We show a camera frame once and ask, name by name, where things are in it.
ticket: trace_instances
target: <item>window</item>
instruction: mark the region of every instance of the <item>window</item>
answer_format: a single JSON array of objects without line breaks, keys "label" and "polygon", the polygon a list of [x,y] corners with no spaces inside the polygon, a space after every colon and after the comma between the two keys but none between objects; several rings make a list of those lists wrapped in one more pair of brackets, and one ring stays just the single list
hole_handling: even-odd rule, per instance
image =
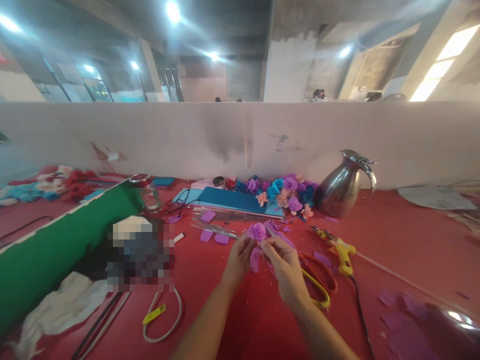
[{"label": "window", "polygon": [[480,24],[457,31],[451,36],[411,97],[411,102],[424,102],[429,98],[450,66],[452,66],[456,57],[467,47],[479,27]]}]

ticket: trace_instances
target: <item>yellow scissors handle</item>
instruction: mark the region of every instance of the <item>yellow scissors handle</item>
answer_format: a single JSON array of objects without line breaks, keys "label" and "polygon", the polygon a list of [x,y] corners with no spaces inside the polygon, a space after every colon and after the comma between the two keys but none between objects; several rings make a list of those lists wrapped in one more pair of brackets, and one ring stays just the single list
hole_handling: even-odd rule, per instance
[{"label": "yellow scissors handle", "polygon": [[319,309],[327,309],[330,307],[330,296],[329,293],[324,289],[322,285],[320,285],[313,277],[310,276],[308,272],[305,270],[301,270],[303,276],[306,277],[318,290],[321,291],[323,296],[325,297],[324,301],[317,301],[315,299],[311,299],[311,301],[319,308]]}]

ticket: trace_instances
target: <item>hand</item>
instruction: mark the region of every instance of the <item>hand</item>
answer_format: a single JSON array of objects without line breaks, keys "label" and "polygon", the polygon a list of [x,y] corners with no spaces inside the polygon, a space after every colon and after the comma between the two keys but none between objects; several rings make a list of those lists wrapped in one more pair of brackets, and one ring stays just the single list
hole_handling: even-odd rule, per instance
[{"label": "hand", "polygon": [[276,236],[262,241],[260,247],[273,265],[280,296],[290,310],[301,304],[310,304],[297,251]]},{"label": "hand", "polygon": [[231,247],[225,270],[221,276],[221,282],[227,286],[232,295],[240,287],[250,269],[250,256],[256,245],[257,241],[250,239],[244,233]]}]

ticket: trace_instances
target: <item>purple paper flower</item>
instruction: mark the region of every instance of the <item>purple paper flower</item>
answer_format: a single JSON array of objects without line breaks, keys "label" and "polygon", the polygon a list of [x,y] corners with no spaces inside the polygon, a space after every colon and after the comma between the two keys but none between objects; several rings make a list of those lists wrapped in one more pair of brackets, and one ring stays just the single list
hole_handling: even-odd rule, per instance
[{"label": "purple paper flower", "polygon": [[290,208],[291,212],[298,212],[302,209],[302,204],[300,203],[299,199],[296,196],[292,196],[290,200],[288,200],[288,207]]},{"label": "purple paper flower", "polygon": [[269,183],[268,181],[264,181],[264,182],[261,183],[261,189],[262,189],[264,192],[267,191],[267,189],[269,188],[269,186],[270,186],[270,183]]},{"label": "purple paper flower", "polygon": [[305,189],[307,188],[307,185],[305,185],[303,182],[302,183],[299,183],[298,186],[296,187],[296,190],[300,193],[302,191],[305,191]]},{"label": "purple paper flower", "polygon": [[260,187],[260,181],[251,179],[249,182],[246,183],[246,188],[250,192],[250,194],[256,194],[257,190]]},{"label": "purple paper flower", "polygon": [[255,225],[250,225],[246,235],[250,239],[255,239],[257,241],[263,241],[267,238],[267,231],[265,230],[265,225],[261,222],[257,222]]},{"label": "purple paper flower", "polygon": [[283,187],[288,191],[292,192],[297,190],[299,183],[297,179],[294,177],[288,176],[284,181],[283,181]]}]

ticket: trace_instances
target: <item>pitcher handle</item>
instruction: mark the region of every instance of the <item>pitcher handle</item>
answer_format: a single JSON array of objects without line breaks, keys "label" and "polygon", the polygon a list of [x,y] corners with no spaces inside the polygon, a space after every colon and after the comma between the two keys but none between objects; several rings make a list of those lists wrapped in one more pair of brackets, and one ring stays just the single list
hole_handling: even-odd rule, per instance
[{"label": "pitcher handle", "polygon": [[370,183],[371,183],[370,193],[367,196],[363,197],[363,199],[366,199],[370,195],[372,195],[375,189],[377,188],[377,178],[375,177],[375,174],[372,171],[372,168],[368,166],[365,161],[361,161],[359,165],[360,165],[360,169],[362,169],[365,172],[365,174],[368,175],[368,178],[370,179]]}]

